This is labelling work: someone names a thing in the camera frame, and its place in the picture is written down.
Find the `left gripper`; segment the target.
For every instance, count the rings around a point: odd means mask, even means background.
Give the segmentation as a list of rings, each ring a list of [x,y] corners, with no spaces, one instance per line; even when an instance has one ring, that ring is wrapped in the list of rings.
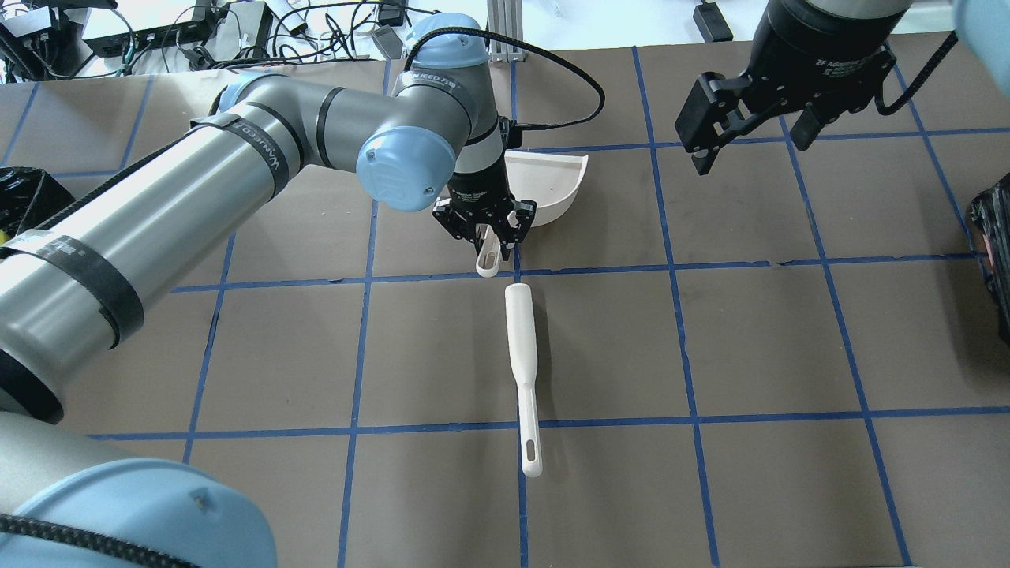
[[[451,189],[450,196],[437,199],[432,208],[434,219],[454,240],[470,242],[476,251],[487,240],[480,236],[479,226],[489,226],[500,242],[502,256],[511,256],[516,245],[526,239],[536,214],[537,202],[515,200],[509,192],[477,194]]]

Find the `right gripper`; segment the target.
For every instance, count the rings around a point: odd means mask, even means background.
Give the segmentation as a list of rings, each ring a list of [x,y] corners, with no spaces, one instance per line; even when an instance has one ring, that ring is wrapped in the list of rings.
[[[890,48],[838,62],[771,35],[754,43],[750,64],[738,76],[703,72],[686,95],[675,131],[701,176],[726,144],[787,113],[799,115],[790,139],[797,151],[807,151],[841,115],[869,107],[896,62]]]

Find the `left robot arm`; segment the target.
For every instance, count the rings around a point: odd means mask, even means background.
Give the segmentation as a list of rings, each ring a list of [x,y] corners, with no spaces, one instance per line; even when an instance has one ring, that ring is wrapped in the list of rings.
[[[180,461],[60,428],[66,386],[307,166],[346,171],[375,201],[430,210],[505,258],[537,206],[506,174],[512,132],[486,40],[462,13],[411,28],[389,94],[241,73],[180,139],[2,246],[2,565],[275,567],[245,494]]]

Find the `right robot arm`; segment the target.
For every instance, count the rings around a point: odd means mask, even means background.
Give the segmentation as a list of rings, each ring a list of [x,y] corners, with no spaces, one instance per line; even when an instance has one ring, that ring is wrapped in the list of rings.
[[[769,1],[742,74],[701,74],[675,120],[698,174],[711,171],[726,144],[785,114],[799,115],[789,132],[799,151],[844,113],[873,105],[879,115],[894,114],[957,43],[1008,92],[1008,3],[956,1],[952,32],[902,95],[887,102],[884,83],[897,64],[888,39],[910,7],[909,1]]]

